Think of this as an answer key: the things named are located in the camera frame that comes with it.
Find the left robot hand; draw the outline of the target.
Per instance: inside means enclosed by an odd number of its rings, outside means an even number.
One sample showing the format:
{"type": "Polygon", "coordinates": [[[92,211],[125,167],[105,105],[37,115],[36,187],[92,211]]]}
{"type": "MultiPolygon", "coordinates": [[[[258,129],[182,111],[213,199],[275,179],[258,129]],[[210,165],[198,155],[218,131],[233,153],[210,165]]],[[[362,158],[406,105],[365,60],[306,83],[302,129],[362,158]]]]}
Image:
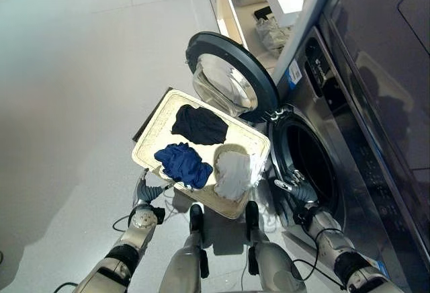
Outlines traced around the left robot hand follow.
{"type": "Polygon", "coordinates": [[[145,168],[138,177],[132,201],[133,208],[141,205],[150,205],[153,200],[158,198],[163,192],[167,191],[174,185],[174,183],[169,182],[162,186],[148,186],[146,184],[147,173],[148,169],[145,168]]]}

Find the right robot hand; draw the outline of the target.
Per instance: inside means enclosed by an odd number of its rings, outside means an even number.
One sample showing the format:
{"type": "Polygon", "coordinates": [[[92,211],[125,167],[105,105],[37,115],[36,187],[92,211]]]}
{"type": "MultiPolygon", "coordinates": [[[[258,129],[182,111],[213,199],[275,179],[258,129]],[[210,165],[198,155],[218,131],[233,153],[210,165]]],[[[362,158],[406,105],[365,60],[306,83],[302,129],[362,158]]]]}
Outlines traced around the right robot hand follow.
{"type": "Polygon", "coordinates": [[[305,204],[318,203],[318,196],[314,188],[297,169],[288,170],[284,180],[275,179],[274,184],[305,204]]]}

